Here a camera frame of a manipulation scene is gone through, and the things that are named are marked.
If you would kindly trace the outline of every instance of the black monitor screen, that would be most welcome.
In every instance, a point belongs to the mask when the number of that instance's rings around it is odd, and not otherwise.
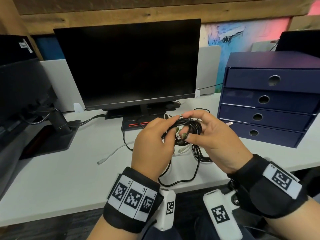
[[[190,19],[54,32],[85,106],[115,109],[194,96],[200,24]]]

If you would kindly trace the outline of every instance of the black wristband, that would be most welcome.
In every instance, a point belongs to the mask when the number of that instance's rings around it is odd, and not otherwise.
[[[160,184],[127,167],[108,196],[103,217],[111,226],[140,233],[163,201]]]
[[[270,164],[276,173],[272,178],[267,178],[263,174]],[[228,177],[239,185],[236,191],[240,207],[267,218],[284,217],[308,200],[304,187],[296,197],[290,196],[289,186],[300,184],[285,170],[257,154],[236,173],[228,174]]]

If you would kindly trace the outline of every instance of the dark pants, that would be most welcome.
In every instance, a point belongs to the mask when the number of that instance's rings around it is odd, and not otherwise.
[[[242,240],[255,240],[246,228],[243,226],[239,226],[239,228],[243,235]],[[208,214],[203,214],[196,221],[195,236],[197,240],[220,240]],[[182,238],[175,227],[164,232],[155,227],[151,227],[143,240],[182,240]]]

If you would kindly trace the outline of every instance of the hand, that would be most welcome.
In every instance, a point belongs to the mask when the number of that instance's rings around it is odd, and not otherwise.
[[[167,133],[164,142],[161,137],[179,118],[179,115],[167,120],[156,118],[138,134],[134,142],[131,168],[158,181],[174,153],[177,127]]]
[[[202,134],[190,133],[185,141],[203,147],[211,160],[223,172],[234,173],[253,157],[236,133],[212,114],[204,110],[192,110],[182,116],[202,120]],[[187,131],[188,127],[185,126],[179,135],[183,137]]]

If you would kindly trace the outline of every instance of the white desk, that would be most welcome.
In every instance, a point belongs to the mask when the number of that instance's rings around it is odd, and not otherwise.
[[[181,100],[181,107],[170,114],[201,107],[217,115],[219,98],[220,93]],[[104,112],[69,113],[66,119],[84,121],[101,113]],[[19,173],[0,201],[0,226],[102,208],[116,175],[131,162],[132,152],[123,147],[103,164],[96,164],[123,144],[121,123],[122,118],[95,119],[79,128],[68,150],[20,161]],[[139,131],[127,132],[126,141],[133,141]],[[248,139],[242,141],[251,152],[269,157],[289,171],[320,165],[319,116],[297,149]],[[192,178],[196,165],[191,151],[174,157],[170,170],[162,177],[163,183]],[[180,193],[227,182],[226,174],[215,164],[205,163],[200,165],[192,182],[172,188]]]

